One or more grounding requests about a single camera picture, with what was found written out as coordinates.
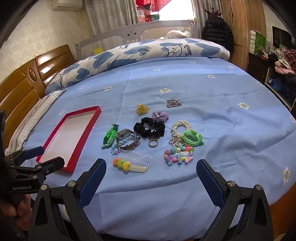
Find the left hand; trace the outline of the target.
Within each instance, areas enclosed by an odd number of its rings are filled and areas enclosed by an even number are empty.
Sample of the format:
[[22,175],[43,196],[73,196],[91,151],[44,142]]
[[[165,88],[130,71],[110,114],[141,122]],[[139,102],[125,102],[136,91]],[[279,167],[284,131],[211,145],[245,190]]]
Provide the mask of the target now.
[[9,203],[5,203],[1,201],[1,211],[4,216],[7,217],[16,217],[16,224],[24,231],[28,231],[30,228],[30,219],[32,216],[32,208],[31,208],[31,197],[29,194],[25,194],[22,197],[22,201],[18,205],[17,208],[13,207]]

